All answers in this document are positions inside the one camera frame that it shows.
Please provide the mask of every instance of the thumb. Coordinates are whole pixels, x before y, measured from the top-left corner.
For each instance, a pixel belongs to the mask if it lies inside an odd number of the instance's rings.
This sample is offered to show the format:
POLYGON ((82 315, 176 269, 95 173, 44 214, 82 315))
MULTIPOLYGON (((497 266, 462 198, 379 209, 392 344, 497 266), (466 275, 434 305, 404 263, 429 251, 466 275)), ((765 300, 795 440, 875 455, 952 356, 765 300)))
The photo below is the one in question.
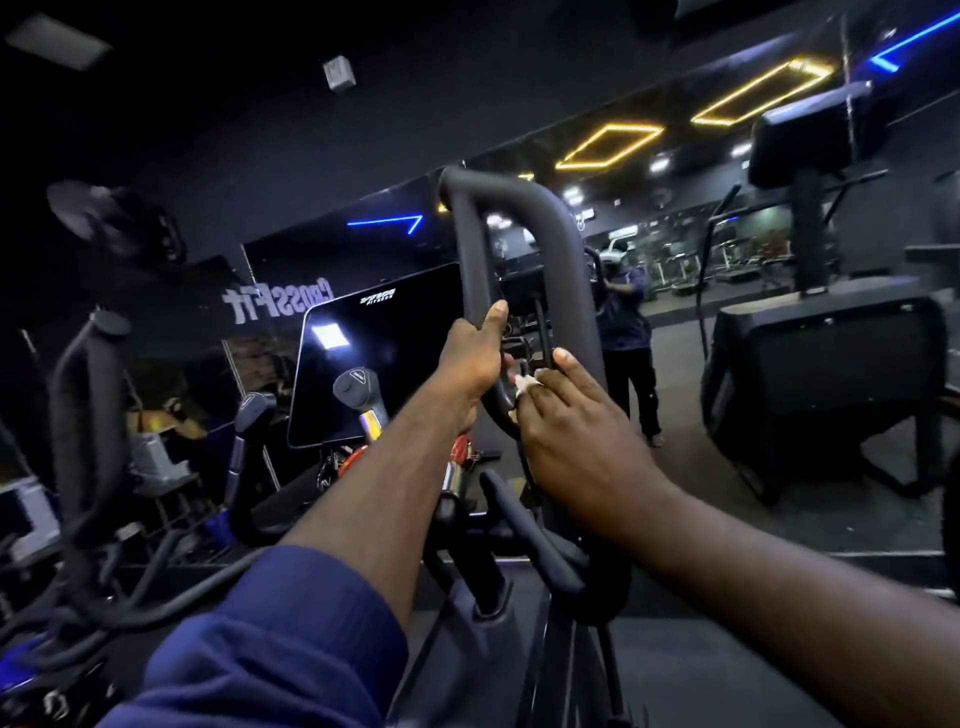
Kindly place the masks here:
POLYGON ((500 339, 503 338, 503 332, 507 328, 507 316, 510 314, 510 307, 503 299, 494 303, 487 311, 487 318, 480 327, 480 332, 488 338, 496 347, 500 348, 500 339))

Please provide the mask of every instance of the console screen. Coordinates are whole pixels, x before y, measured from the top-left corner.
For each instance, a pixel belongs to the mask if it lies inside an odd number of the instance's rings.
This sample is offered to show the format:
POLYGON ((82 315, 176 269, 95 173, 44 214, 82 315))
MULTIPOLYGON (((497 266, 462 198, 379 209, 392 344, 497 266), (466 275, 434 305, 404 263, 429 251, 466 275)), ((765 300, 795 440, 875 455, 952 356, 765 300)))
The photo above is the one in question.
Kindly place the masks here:
POLYGON ((333 396, 334 380, 354 367, 376 372, 394 417, 433 374, 450 327, 463 315, 458 263, 308 310, 287 428, 290 447, 363 438, 358 413, 333 396))

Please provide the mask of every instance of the hand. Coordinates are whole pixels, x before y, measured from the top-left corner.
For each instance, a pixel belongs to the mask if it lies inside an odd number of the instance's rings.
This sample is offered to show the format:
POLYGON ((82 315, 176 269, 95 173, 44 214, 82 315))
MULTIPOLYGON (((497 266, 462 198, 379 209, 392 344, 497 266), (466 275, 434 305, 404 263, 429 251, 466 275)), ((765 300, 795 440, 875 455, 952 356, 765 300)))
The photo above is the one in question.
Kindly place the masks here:
POLYGON ((678 494, 630 420, 570 352, 554 350, 565 372, 540 370, 517 402, 517 418, 537 484, 593 533, 617 541, 638 499, 678 494))
POLYGON ((454 404, 466 407, 464 431, 476 422, 477 402, 493 387, 501 368, 513 363, 512 357, 500 353, 508 313, 507 302, 497 301, 482 327, 477 329, 469 321, 457 319, 446 336, 440 366, 431 383, 458 400, 454 404))

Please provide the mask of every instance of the brand logo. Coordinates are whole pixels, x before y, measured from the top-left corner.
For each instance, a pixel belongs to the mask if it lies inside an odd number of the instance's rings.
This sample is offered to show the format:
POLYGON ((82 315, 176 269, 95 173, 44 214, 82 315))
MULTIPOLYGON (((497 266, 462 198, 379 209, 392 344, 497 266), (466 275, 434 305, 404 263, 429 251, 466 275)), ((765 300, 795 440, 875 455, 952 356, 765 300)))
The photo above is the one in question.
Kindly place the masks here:
POLYGON ((271 317, 303 313, 310 306, 332 301, 333 289, 327 279, 317 279, 313 285, 258 283, 241 286, 239 291, 228 288, 221 298, 233 307, 233 323, 239 326, 256 321, 258 307, 266 308, 271 317))
POLYGON ((371 303, 381 303, 383 301, 389 301, 394 297, 396 292, 395 288, 391 288, 389 291, 380 291, 379 293, 374 293, 370 296, 364 296, 360 299, 360 303, 363 305, 370 305, 371 303))

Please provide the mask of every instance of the display screen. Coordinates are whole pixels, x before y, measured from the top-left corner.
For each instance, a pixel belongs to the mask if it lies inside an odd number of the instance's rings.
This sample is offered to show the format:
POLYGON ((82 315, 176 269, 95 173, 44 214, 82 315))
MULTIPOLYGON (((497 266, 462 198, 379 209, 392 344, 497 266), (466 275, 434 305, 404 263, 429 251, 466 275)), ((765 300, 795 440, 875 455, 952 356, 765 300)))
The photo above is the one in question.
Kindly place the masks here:
POLYGON ((363 438, 358 413, 333 396, 334 380, 354 367, 376 372, 394 417, 433 374, 450 327, 463 315, 458 263, 307 311, 287 428, 290 447, 363 438))

